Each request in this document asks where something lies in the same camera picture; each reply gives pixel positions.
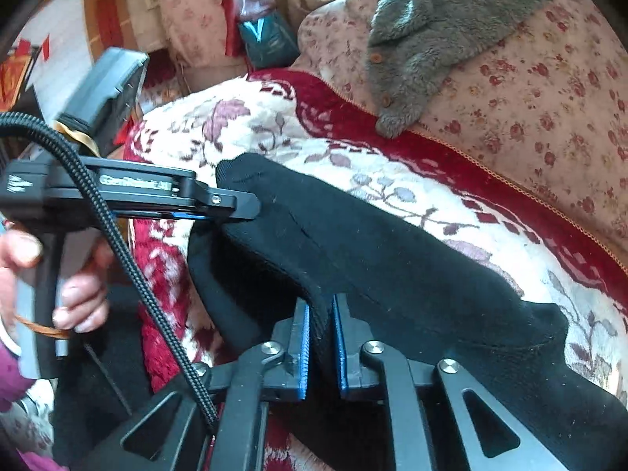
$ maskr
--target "black metal bracket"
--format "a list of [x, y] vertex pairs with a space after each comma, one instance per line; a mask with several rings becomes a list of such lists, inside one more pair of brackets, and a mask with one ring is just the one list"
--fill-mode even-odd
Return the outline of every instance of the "black metal bracket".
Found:
[[[259, 214], [257, 196], [211, 188], [193, 171], [99, 157], [81, 160], [118, 217], [243, 221]], [[40, 233], [97, 226], [89, 202], [48, 153], [9, 163], [0, 179], [0, 208], [12, 221]]]
[[[390, 435], [387, 471], [437, 471], [434, 440], [419, 392], [440, 388], [470, 471], [566, 471], [563, 464], [463, 366], [444, 358], [428, 365], [373, 339], [368, 324], [351, 317], [343, 294], [334, 298], [338, 386], [348, 401], [385, 405]], [[482, 429], [487, 414], [496, 428]], [[495, 453], [490, 438], [507, 439]]]
[[[224, 402], [210, 471], [261, 471], [269, 402], [305, 398], [310, 309], [299, 299], [294, 316], [278, 322], [272, 339], [237, 361], [194, 366], [203, 385]], [[212, 437], [182, 376], [120, 425], [73, 471], [201, 471]]]

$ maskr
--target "human hand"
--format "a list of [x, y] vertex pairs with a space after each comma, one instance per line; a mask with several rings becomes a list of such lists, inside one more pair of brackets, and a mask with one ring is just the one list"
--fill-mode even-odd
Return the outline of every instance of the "human hand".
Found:
[[[26, 232], [11, 229], [0, 235], [0, 316], [13, 338], [16, 278], [20, 269], [35, 267], [41, 254], [42, 244]], [[87, 333], [105, 323], [109, 314], [105, 279], [112, 262], [111, 249], [99, 239], [89, 262], [64, 285], [64, 305], [53, 313], [53, 323], [58, 329]]]

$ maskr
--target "floral bedsheet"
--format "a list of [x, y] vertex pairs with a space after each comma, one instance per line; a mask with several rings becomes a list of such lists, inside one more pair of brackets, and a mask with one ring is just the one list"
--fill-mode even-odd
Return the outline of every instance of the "floral bedsheet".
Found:
[[[378, 111], [365, 71], [378, 0], [310, 13], [293, 68]], [[628, 55], [591, 0], [553, 0], [460, 64], [410, 131], [437, 137], [604, 236], [628, 263]]]
[[[131, 132], [125, 159], [194, 170], [215, 186], [221, 159], [261, 153], [395, 214], [498, 272], [522, 299], [556, 303], [569, 320], [566, 362], [626, 405], [626, 270], [573, 223], [478, 164], [418, 135], [405, 133], [397, 148], [372, 139], [374, 122], [322, 81], [278, 69], [152, 111]], [[222, 340], [186, 268], [191, 226], [135, 220], [132, 249], [188, 356], [218, 363]], [[177, 368], [142, 317], [146, 366], [159, 389]], [[271, 419], [266, 469], [325, 468]]]

